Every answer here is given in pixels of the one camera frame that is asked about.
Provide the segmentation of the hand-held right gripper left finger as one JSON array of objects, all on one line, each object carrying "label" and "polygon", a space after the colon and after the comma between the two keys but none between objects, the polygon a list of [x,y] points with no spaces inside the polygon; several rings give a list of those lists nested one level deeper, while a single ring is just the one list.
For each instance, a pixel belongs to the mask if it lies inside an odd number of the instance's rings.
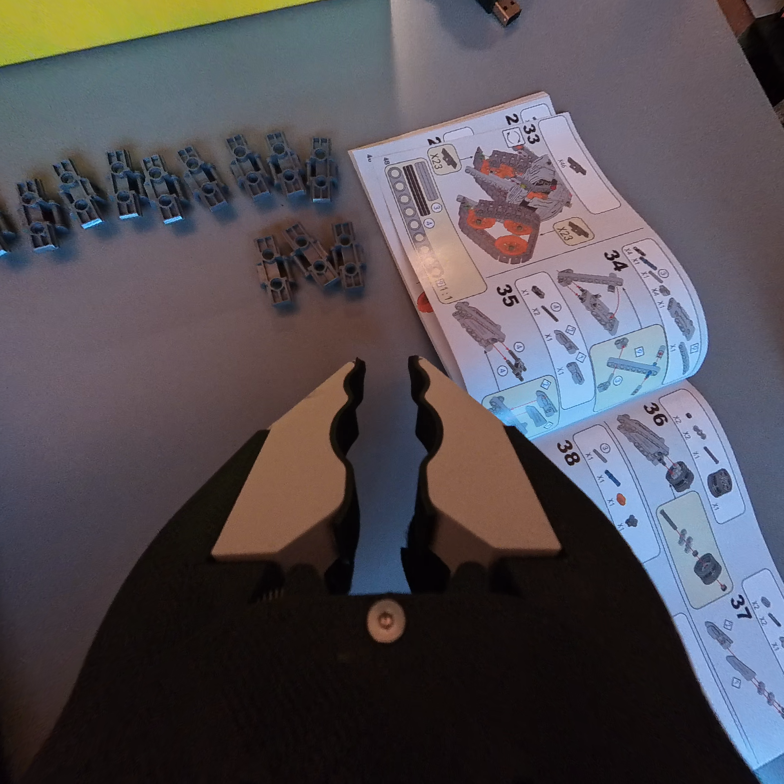
[{"label": "hand-held right gripper left finger", "polygon": [[366,365],[341,366],[269,426],[212,547],[220,562],[312,567],[330,593],[349,593],[360,534],[354,468]]}]

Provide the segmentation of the rows of grey track links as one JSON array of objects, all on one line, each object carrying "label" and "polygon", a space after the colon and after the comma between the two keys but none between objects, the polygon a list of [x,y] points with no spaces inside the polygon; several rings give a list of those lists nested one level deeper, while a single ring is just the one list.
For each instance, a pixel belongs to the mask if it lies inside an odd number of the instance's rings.
[{"label": "rows of grey track links", "polygon": [[[266,143],[269,154],[262,156],[242,133],[226,140],[230,174],[254,205],[266,208],[277,198],[293,205],[332,203],[339,172],[328,137],[311,139],[305,161],[283,132],[268,133]],[[39,178],[15,183],[19,214],[31,249],[57,250],[62,234],[74,227],[96,229],[111,215],[120,221],[136,221],[143,218],[145,209],[150,209],[164,226],[171,226],[188,217],[192,204],[212,214],[231,206],[228,182],[195,145],[183,146],[177,157],[181,175],[166,164],[161,154],[150,154],[135,165],[128,150],[108,151],[108,194],[97,189],[70,158],[53,165],[54,198],[48,196]],[[359,292],[365,288],[365,261],[353,223],[333,223],[330,231],[330,246],[301,221],[282,229],[280,236],[269,234],[255,240],[259,254],[256,274],[272,307],[294,306],[298,278],[321,289],[339,286],[344,291]]]}]

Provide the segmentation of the grey desk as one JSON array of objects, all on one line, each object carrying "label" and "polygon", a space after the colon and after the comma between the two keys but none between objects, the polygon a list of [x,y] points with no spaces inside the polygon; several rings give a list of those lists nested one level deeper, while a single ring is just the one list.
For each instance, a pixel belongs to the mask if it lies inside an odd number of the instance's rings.
[{"label": "grey desk", "polygon": [[24,777],[120,585],[169,519],[258,430],[344,362],[367,364],[350,450],[353,589],[407,590],[399,559],[423,449],[407,360],[438,365],[348,159],[350,148],[549,93],[691,277],[709,328],[693,384],[735,451],[782,570],[782,127],[716,2],[316,2],[2,69],[2,204],[71,157],[225,140],[332,138],[332,210],[367,258],[350,299],[302,283],[271,308],[254,239],[313,205],[194,205],[165,226],[110,215],[2,259],[2,776]]}]

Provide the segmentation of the printed instruction booklet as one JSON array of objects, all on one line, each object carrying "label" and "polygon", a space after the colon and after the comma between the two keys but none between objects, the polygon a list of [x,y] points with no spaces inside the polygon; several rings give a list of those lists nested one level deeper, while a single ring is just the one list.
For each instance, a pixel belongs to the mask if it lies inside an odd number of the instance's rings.
[{"label": "printed instruction booklet", "polygon": [[782,761],[782,577],[671,250],[547,93],[349,156],[448,375],[597,503],[750,768]]}]

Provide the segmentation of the yellow plastic bin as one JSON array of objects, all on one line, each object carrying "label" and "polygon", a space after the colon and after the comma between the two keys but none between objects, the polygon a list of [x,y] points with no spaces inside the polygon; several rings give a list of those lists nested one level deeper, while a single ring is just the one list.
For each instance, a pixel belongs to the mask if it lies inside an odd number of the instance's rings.
[{"label": "yellow plastic bin", "polygon": [[386,62],[396,2],[2,2],[2,79],[23,69],[317,70]]}]

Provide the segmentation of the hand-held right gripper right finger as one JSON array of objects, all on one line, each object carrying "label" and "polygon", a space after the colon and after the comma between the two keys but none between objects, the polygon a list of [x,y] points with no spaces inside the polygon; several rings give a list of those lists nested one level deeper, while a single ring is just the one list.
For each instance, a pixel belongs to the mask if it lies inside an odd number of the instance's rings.
[{"label": "hand-held right gripper right finger", "polygon": [[426,449],[401,563],[412,593],[441,593],[465,564],[552,557],[561,544],[502,422],[428,360],[408,359]]}]

